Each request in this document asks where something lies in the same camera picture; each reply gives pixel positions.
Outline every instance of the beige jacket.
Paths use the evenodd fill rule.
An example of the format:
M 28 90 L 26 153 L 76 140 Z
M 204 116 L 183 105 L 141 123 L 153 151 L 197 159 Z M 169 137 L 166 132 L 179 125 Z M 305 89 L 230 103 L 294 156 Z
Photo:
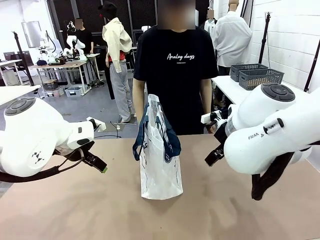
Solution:
M 120 51 L 129 53 L 132 48 L 132 40 L 119 21 L 119 18 L 116 17 L 103 26 L 102 38 L 108 45 L 107 53 L 112 59 L 116 72 L 121 73 Z

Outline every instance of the black pole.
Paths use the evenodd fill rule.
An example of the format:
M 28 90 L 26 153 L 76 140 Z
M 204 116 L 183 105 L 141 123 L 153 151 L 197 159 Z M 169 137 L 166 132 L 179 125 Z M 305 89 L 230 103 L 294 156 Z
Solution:
M 265 19 L 265 27 L 264 27 L 264 33 L 263 33 L 263 39 L 262 39 L 262 45 L 261 45 L 261 51 L 260 51 L 260 57 L 259 57 L 259 64 L 262 63 L 262 58 L 264 56 L 264 50 L 265 50 L 265 45 L 266 45 L 266 41 L 267 41 L 269 22 L 270 22 L 270 12 L 267 13 L 266 19 Z
M 15 41 L 16 41 L 16 44 L 18 45 L 18 49 L 19 49 L 19 51 L 20 51 L 20 58 L 21 58 L 21 60 L 22 60 L 22 63 L 23 63 L 23 66 L 24 66 L 26 75 L 28 76 L 28 79 L 29 79 L 29 81 L 30 81 L 30 85 L 31 85 L 31 86 L 34 86 L 35 83 L 34 83 L 34 81 L 32 80 L 32 77 L 31 77 L 31 74 L 30 74 L 30 72 L 29 72 L 29 68 L 28 68 L 28 65 L 27 65 L 27 61 L 26 61 L 26 59 L 25 59 L 25 55 L 24 55 L 23 52 L 22 52 L 22 49 L 21 49 L 21 46 L 20 46 L 20 42 L 19 42 L 18 34 L 17 34 L 15 31 L 13 32 L 13 34 L 14 34 L 14 39 L 15 39 Z
M 245 4 L 246 4 L 246 0 L 243 0 L 240 17 L 242 17 L 242 14 L 244 13 Z
M 249 0 L 246 0 L 246 2 L 245 2 L 245 7 L 244 7 L 244 9 L 243 9 L 242 18 L 244 18 L 244 17 L 245 17 L 246 10 L 247 10 L 247 7 L 248 7 L 248 2 L 249 2 Z
M 312 63 L 312 66 L 311 66 L 311 70 L 310 70 L 308 79 L 307 79 L 305 87 L 304 87 L 304 91 L 305 92 L 309 91 L 309 85 L 310 85 L 311 78 L 312 78 L 312 75 L 314 74 L 314 70 L 315 70 L 315 67 L 316 67 L 316 64 L 317 64 L 319 50 L 320 50 L 320 40 L 319 40 L 318 48 L 316 49 L 316 52 L 315 52 L 315 56 L 314 56 L 314 59 L 313 59 L 313 63 Z
M 252 19 L 252 11 L 253 11 L 253 9 L 254 9 L 254 0 L 252 0 L 252 5 L 251 5 L 249 28 L 251 27 L 251 19 Z

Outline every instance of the black hat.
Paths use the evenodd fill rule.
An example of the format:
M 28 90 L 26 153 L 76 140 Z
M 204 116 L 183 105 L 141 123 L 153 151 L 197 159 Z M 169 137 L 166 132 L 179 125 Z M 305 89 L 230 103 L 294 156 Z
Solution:
M 112 20 L 117 17 L 117 6 L 110 1 L 105 1 L 103 5 L 98 7 L 100 14 L 106 19 Z

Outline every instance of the plastic bag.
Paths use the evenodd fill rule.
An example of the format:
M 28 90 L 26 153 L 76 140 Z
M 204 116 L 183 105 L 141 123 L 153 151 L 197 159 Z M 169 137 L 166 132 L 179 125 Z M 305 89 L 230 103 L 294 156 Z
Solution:
M 165 200 L 183 193 L 180 141 L 156 95 L 148 96 L 148 104 L 132 149 L 134 158 L 140 160 L 141 197 Z

